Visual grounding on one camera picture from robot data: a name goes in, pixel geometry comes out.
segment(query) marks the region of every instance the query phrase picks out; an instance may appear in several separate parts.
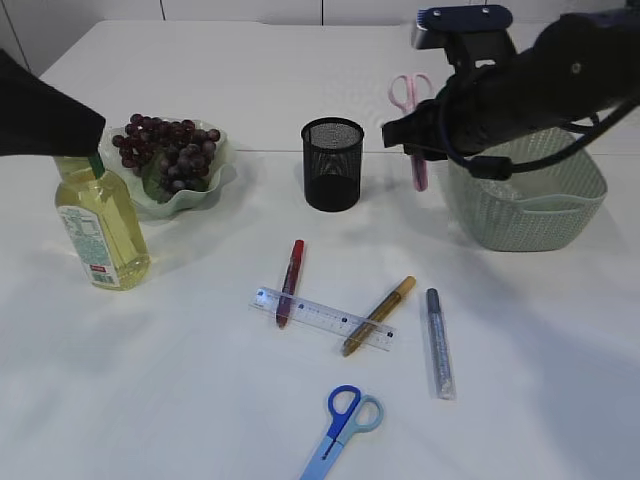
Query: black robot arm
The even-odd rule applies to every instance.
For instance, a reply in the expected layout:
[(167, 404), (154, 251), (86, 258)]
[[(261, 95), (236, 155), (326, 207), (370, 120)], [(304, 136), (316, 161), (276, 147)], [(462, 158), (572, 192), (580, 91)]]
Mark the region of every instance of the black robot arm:
[[(563, 15), (533, 47), (516, 54), (499, 5), (421, 11), (414, 47), (444, 48), (455, 74), (435, 99), (383, 126), (385, 146), (403, 144), (428, 160), (447, 157), (481, 178), (544, 168), (602, 135), (640, 102), (640, 12)], [(489, 61), (491, 65), (479, 66)], [(616, 110), (602, 122), (595, 115)], [(592, 127), (574, 122), (591, 118)], [(551, 127), (585, 133), (555, 155), (514, 165), (485, 149)]]

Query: ruler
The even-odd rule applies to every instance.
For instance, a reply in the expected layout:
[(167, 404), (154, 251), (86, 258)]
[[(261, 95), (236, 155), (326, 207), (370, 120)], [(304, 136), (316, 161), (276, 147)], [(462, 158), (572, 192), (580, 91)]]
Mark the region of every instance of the ruler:
[(396, 338), (396, 330), (393, 327), (371, 322), (357, 315), (341, 312), (335, 308), (310, 302), (309, 300), (287, 295), (286, 293), (271, 290), (266, 287), (258, 289), (250, 305), (258, 310), (275, 315), (281, 297), (288, 298), (291, 301), (290, 320), (335, 333), (342, 337), (348, 337), (363, 323), (370, 323), (374, 325), (376, 329), (364, 343), (372, 347), (381, 348), (382, 350), (391, 350), (391, 346)]

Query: marker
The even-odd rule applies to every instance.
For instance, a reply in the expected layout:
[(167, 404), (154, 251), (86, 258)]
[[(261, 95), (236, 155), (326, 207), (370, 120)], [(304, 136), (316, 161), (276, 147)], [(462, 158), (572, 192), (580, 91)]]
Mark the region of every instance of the marker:
[(453, 383), (453, 373), (451, 372), (447, 333), (444, 328), (442, 309), (440, 308), (440, 297), (435, 288), (427, 290), (427, 315), (438, 398), (455, 400), (456, 388)]
[[(293, 251), (291, 252), (291, 258), (289, 259), (289, 266), (287, 267), (287, 275), (284, 277), (284, 284), (282, 285), (282, 293), (287, 295), (294, 295), (296, 293), (296, 285), (298, 283), (298, 273), (300, 273), (300, 265), (302, 265), (302, 252), (304, 250), (304, 242), (302, 240), (296, 240), (293, 245)], [(287, 297), (280, 297), (278, 303), (278, 310), (276, 311), (276, 323), (280, 328), (287, 326), (289, 321), (289, 312), (291, 311), (291, 299)]]
[[(407, 296), (407, 293), (415, 286), (416, 279), (414, 277), (407, 277), (398, 287), (387, 295), (380, 305), (371, 312), (371, 315), (367, 317), (367, 320), (374, 322), (382, 322), (389, 314), (396, 308), (402, 299)], [(370, 323), (362, 323), (355, 331), (349, 335), (342, 345), (342, 355), (348, 357), (355, 352), (358, 347), (367, 339), (371, 333), (376, 330), (376, 326)]]

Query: bowl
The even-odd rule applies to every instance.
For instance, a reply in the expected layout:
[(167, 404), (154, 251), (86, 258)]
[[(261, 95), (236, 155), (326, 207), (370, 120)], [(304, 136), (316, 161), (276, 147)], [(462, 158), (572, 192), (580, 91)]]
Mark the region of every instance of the bowl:
[[(179, 119), (163, 118), (168, 122), (179, 121)], [(180, 210), (186, 210), (198, 206), (211, 192), (220, 186), (220, 178), (222, 171), (228, 166), (233, 158), (233, 149), (227, 141), (227, 134), (220, 128), (203, 122), (202, 120), (193, 120), (196, 128), (203, 130), (211, 130), (215, 128), (220, 131), (220, 140), (216, 142), (216, 155), (209, 167), (209, 186), (207, 190), (197, 192), (194, 190), (181, 190), (176, 193), (166, 203), (160, 203), (150, 198), (144, 191), (142, 179), (134, 175), (131, 169), (122, 166), (122, 159), (116, 147), (111, 143), (111, 139), (115, 135), (126, 136), (124, 127), (107, 128), (102, 134), (98, 152), (102, 157), (105, 168), (116, 173), (127, 184), (129, 195), (136, 207), (136, 210), (146, 213), (156, 218), (164, 218), (173, 215)]]

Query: green plastic basket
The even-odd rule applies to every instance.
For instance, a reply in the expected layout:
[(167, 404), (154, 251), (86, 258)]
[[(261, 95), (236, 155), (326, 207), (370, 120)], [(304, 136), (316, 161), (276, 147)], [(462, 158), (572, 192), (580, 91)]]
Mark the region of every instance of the green plastic basket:
[[(574, 141), (550, 129), (493, 147), (485, 154), (523, 163)], [(480, 180), (449, 160), (446, 199), (463, 228), (480, 245), (504, 252), (558, 250), (587, 226), (607, 194), (607, 182), (581, 150), (553, 167), (515, 174), (506, 182)]]

